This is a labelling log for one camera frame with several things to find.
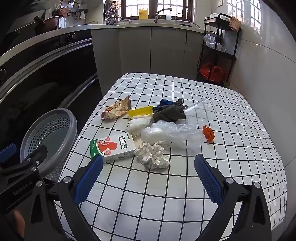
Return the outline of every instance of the dark gray cloth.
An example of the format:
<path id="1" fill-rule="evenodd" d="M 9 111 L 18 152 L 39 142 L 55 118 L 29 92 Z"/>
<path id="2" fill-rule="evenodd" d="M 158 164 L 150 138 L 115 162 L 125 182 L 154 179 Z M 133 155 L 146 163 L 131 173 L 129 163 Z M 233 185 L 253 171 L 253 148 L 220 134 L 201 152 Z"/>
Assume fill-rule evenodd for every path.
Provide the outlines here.
<path id="1" fill-rule="evenodd" d="M 173 102 L 172 105 L 159 106 L 154 111 L 153 118 L 155 121 L 172 121 L 176 122 L 179 119 L 186 119 L 183 109 L 188 107 L 183 105 L 182 99 Z"/>

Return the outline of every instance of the orange peel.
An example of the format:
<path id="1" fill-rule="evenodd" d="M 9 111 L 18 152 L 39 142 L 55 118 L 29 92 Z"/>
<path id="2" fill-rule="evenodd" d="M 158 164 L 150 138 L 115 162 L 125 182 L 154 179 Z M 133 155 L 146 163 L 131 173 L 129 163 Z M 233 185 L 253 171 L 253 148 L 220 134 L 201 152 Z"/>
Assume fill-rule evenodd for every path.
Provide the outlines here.
<path id="1" fill-rule="evenodd" d="M 207 127 L 207 125 L 202 127 L 202 133 L 205 135 L 207 142 L 212 142 L 215 138 L 213 130 L 210 127 Z"/>

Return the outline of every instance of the gray plastic basket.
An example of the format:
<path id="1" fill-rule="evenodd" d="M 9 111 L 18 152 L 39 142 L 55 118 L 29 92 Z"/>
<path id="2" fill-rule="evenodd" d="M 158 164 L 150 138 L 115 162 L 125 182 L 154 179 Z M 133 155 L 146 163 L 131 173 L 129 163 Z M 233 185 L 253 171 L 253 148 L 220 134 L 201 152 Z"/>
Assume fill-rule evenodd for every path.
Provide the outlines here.
<path id="1" fill-rule="evenodd" d="M 40 145 L 47 157 L 38 167 L 42 177 L 57 182 L 69 152 L 77 139 L 77 121 L 71 111 L 55 109 L 37 119 L 27 131 L 20 148 L 20 160 Z"/>

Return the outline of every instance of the faucet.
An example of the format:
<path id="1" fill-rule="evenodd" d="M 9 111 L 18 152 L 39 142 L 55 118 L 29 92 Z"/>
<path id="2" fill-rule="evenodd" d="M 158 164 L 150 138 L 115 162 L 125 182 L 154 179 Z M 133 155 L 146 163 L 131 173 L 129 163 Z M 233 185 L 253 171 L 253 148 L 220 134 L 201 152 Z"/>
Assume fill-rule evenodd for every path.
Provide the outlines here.
<path id="1" fill-rule="evenodd" d="M 170 11 L 172 11 L 173 9 L 172 9 L 171 7 L 169 7 L 169 8 L 164 8 L 164 9 L 159 10 L 159 11 L 155 14 L 155 20 L 154 20 L 155 23 L 157 23 L 157 20 L 158 20 L 158 14 L 159 14 L 161 11 L 164 11 L 164 10 L 170 10 Z"/>
<path id="2" fill-rule="evenodd" d="M 181 14 L 182 17 L 183 17 L 183 14 L 182 14 L 182 13 L 177 13 L 176 16 L 175 16 L 175 25 L 176 25 L 176 20 L 177 20 L 177 15 L 178 15 L 178 14 Z"/>

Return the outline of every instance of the white tablecloth with black grid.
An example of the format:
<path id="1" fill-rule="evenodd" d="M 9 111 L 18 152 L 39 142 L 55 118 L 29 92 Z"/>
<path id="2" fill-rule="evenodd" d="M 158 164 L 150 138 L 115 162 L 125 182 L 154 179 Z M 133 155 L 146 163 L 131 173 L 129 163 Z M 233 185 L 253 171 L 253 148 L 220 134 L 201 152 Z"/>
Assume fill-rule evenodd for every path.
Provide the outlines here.
<path id="1" fill-rule="evenodd" d="M 242 95 L 216 85 L 172 76 L 129 73 L 122 76 L 99 102 L 82 129 L 61 178 L 73 176 L 90 161 L 89 141 L 125 131 L 128 115 L 103 120 L 104 109 L 131 95 L 132 108 L 157 106 L 161 99 L 184 100 L 190 106 L 208 97 L 217 118 L 209 122 L 215 132 L 213 144 L 203 143 L 201 152 L 225 177 L 251 185 L 261 183 L 275 228 L 283 221 L 287 183 L 283 163 L 260 119 Z M 87 200 L 80 206 L 102 241 L 195 240 L 213 216 L 212 203 L 194 169 L 197 153 L 169 149 L 171 166 L 150 171 L 137 158 L 105 163 Z M 57 203 L 65 231 L 73 235 Z M 227 238 L 240 209 L 237 204 L 222 236 Z"/>

